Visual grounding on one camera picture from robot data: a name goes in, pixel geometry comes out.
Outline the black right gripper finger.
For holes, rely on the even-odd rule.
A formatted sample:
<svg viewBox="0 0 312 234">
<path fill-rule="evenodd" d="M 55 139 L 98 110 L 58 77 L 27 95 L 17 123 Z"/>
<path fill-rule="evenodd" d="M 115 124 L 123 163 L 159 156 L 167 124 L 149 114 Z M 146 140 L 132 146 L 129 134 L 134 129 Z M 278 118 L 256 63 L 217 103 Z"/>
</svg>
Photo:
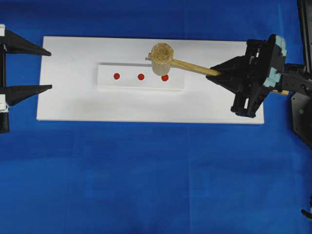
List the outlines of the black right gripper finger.
<svg viewBox="0 0 312 234">
<path fill-rule="evenodd" d="M 239 73 L 245 71 L 247 66 L 247 58 L 245 56 L 237 56 L 214 67 L 211 67 L 211 69 L 221 73 Z"/>
<path fill-rule="evenodd" d="M 243 93 L 244 95 L 250 95 L 252 91 L 252 84 L 249 75 L 206 76 L 206 79 L 217 85 L 220 85 L 234 94 Z"/>
</svg>

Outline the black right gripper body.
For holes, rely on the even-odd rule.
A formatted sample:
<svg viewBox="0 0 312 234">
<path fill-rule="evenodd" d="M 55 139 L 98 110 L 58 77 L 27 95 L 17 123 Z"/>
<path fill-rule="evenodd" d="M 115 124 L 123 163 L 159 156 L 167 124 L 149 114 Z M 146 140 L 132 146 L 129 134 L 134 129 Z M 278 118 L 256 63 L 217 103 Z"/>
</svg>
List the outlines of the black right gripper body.
<svg viewBox="0 0 312 234">
<path fill-rule="evenodd" d="M 246 74 L 249 75 L 252 84 L 250 95 L 237 93 L 234 98 L 231 111 L 241 117 L 254 118 L 264 99 L 275 88 L 263 86 L 265 80 L 264 52 L 268 40 L 247 40 L 245 57 L 248 61 Z"/>
</svg>

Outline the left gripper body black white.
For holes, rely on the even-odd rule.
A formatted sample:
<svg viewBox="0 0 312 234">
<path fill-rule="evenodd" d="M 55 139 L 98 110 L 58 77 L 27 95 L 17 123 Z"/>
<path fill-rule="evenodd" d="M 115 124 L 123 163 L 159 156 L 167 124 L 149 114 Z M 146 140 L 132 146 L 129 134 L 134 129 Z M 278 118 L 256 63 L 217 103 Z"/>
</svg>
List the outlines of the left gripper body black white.
<svg viewBox="0 0 312 234">
<path fill-rule="evenodd" d="M 3 93 L 6 87 L 6 45 L 3 42 L 5 37 L 5 25 L 0 25 L 0 112 L 8 113 L 9 104 L 6 102 L 6 94 Z"/>
</svg>

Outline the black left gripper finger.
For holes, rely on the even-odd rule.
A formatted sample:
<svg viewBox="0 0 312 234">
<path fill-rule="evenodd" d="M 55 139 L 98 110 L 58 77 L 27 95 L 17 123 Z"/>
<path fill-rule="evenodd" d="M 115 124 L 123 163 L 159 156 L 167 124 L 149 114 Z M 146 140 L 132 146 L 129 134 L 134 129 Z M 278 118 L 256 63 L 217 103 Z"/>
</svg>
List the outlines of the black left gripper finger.
<svg viewBox="0 0 312 234">
<path fill-rule="evenodd" d="M 9 106 L 52 89 L 52 85 L 25 85 L 4 87 L 5 101 Z"/>
<path fill-rule="evenodd" d="M 51 52 L 7 29 L 4 30 L 4 51 L 8 54 L 51 56 Z"/>
</svg>

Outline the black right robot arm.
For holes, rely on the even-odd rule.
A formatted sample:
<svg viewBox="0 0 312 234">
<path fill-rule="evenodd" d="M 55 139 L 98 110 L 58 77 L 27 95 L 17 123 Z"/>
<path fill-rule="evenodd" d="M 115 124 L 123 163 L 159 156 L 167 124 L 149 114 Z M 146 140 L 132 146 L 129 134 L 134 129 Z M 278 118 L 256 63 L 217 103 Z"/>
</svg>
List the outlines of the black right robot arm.
<svg viewBox="0 0 312 234">
<path fill-rule="evenodd" d="M 293 92 L 293 131 L 312 144 L 312 2 L 297 2 L 304 64 L 286 63 L 286 42 L 272 34 L 268 40 L 247 40 L 246 53 L 214 66 L 218 75 L 206 75 L 215 84 L 234 93 L 231 112 L 254 118 L 272 91 Z"/>
</svg>

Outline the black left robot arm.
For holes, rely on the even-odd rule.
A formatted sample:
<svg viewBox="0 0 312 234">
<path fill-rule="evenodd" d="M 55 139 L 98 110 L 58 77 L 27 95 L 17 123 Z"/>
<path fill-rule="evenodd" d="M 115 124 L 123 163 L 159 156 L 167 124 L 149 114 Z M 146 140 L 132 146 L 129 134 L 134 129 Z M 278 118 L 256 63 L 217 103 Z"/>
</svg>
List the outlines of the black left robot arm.
<svg viewBox="0 0 312 234">
<path fill-rule="evenodd" d="M 8 30 L 4 24 L 0 25 L 0 132 L 2 134 L 9 132 L 10 107 L 52 89 L 52 85 L 7 86 L 7 54 L 51 56 L 49 51 Z"/>
</svg>

